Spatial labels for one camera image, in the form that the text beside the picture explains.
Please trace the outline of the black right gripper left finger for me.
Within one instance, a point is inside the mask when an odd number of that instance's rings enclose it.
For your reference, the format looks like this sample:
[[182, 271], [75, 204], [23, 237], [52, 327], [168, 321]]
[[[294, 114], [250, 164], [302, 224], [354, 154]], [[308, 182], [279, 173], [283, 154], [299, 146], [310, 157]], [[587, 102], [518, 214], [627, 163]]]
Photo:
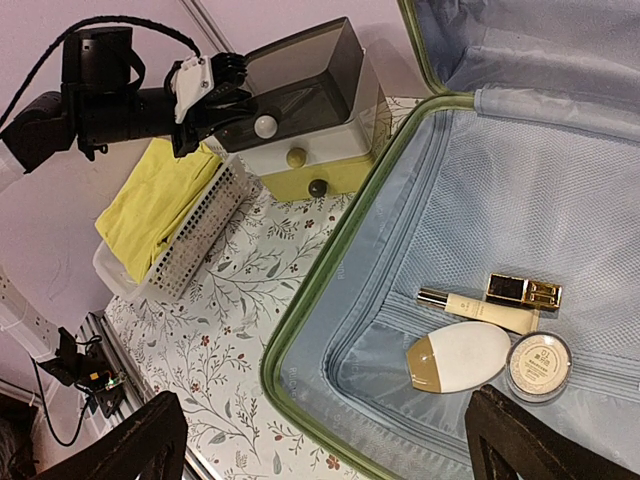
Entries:
[[163, 391], [84, 450], [38, 479], [180, 479], [187, 422], [178, 396]]

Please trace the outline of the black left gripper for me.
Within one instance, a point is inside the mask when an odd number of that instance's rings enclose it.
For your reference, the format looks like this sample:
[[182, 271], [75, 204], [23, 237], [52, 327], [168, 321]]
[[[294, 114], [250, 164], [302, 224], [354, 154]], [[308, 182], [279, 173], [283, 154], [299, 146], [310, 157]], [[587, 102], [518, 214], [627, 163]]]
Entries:
[[130, 27], [99, 27], [63, 42], [63, 111], [78, 149], [93, 161], [112, 143], [169, 136], [175, 158], [226, 127], [252, 118], [256, 103], [242, 89], [246, 57], [218, 53], [176, 61], [156, 88], [141, 87], [146, 66]]

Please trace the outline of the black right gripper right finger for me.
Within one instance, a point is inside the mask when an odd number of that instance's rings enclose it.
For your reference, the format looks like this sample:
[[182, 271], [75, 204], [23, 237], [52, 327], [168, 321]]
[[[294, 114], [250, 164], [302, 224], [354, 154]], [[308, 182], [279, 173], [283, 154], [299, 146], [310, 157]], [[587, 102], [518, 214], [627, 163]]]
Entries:
[[491, 385], [474, 391], [465, 428], [476, 479], [634, 479], [560, 435]]

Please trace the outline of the white plastic mesh basket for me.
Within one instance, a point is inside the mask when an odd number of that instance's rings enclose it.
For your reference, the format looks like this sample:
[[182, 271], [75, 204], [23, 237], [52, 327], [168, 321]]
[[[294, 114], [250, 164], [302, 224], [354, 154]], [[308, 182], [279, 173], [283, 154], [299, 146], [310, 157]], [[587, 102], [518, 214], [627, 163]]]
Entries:
[[114, 295], [126, 301], [179, 300], [250, 190], [241, 157], [229, 156], [141, 283], [134, 282], [106, 243], [98, 246], [93, 257], [97, 275]]

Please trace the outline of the plain yellow garment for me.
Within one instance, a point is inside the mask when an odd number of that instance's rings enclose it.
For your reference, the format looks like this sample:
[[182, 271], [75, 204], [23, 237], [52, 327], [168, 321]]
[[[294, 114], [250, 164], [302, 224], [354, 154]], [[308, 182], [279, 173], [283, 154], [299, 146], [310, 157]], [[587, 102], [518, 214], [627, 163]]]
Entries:
[[141, 283], [168, 248], [223, 159], [206, 144], [182, 158], [155, 138], [123, 187], [95, 222], [96, 230], [132, 280]]

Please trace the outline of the drawer cabinet with dark top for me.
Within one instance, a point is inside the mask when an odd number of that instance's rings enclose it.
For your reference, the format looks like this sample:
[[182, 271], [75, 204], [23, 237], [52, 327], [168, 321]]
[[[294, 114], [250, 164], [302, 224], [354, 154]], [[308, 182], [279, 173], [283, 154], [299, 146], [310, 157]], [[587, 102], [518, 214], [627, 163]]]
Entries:
[[391, 112], [346, 17], [250, 52], [254, 113], [212, 135], [280, 202], [360, 189], [391, 135]]

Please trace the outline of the green hard-shell suitcase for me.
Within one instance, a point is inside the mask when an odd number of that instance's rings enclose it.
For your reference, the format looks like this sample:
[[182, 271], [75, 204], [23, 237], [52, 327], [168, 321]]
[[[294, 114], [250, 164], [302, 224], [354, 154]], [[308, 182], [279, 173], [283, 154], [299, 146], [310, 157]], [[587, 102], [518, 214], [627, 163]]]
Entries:
[[[430, 99], [396, 131], [270, 340], [272, 406], [368, 479], [476, 479], [465, 412], [491, 385], [639, 475], [639, 5], [403, 1]], [[406, 353], [465, 322], [421, 288], [485, 299], [499, 273], [561, 285], [537, 331], [568, 344], [553, 402], [506, 364], [412, 387]]]

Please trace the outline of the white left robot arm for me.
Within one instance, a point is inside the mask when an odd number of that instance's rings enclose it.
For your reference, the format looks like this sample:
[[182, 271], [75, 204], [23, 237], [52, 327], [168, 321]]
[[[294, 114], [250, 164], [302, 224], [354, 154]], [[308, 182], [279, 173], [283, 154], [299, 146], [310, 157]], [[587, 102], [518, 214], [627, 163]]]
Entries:
[[[146, 66], [133, 49], [136, 27], [163, 34], [192, 52], [173, 63], [160, 87], [143, 85]], [[62, 51], [59, 89], [14, 114], [56, 49]], [[190, 37], [149, 19], [83, 19], [47, 47], [1, 116], [1, 186], [7, 188], [72, 147], [93, 161], [113, 143], [167, 136], [174, 155], [184, 157], [209, 136], [253, 117], [257, 106], [243, 87], [247, 73], [246, 56], [205, 56]]]

